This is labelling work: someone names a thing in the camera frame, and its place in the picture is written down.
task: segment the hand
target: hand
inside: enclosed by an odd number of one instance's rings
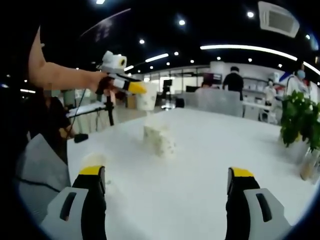
[[[90,81],[89,89],[95,93],[98,89],[98,85],[101,79],[107,76],[108,74],[105,72],[101,72],[101,71],[91,72],[91,81]],[[118,92],[117,88],[113,85],[113,83],[114,83],[113,80],[109,82],[108,88],[103,91],[104,95],[110,96],[110,91],[114,93]]]

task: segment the black ceiling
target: black ceiling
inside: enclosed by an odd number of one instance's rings
[[[258,1],[256,0],[69,0],[48,4],[47,21],[41,27],[41,41],[47,61],[68,67],[93,70],[106,50],[127,56],[128,65],[134,65],[131,73],[142,73],[191,65],[208,65],[220,56],[225,62],[248,63],[284,70],[292,70],[294,61],[287,58],[251,50],[200,50],[203,45],[240,44],[270,48],[304,59],[315,66],[319,52],[311,50],[306,34],[320,36],[319,18],[314,2],[272,0],[267,1],[289,10],[299,21],[300,29],[295,38],[260,29]],[[95,30],[83,37],[83,32],[99,21],[126,9],[129,12],[114,18],[108,36],[95,41]],[[249,19],[247,11],[255,17]],[[179,20],[186,24],[180,26]],[[163,53],[169,57],[145,63],[145,59]],[[313,81],[318,76],[307,71]]]

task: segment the paper cup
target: paper cup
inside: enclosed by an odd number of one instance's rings
[[[152,82],[141,82],[145,89],[145,94],[136,95],[136,108],[141,111],[152,111],[155,109],[158,85]]]

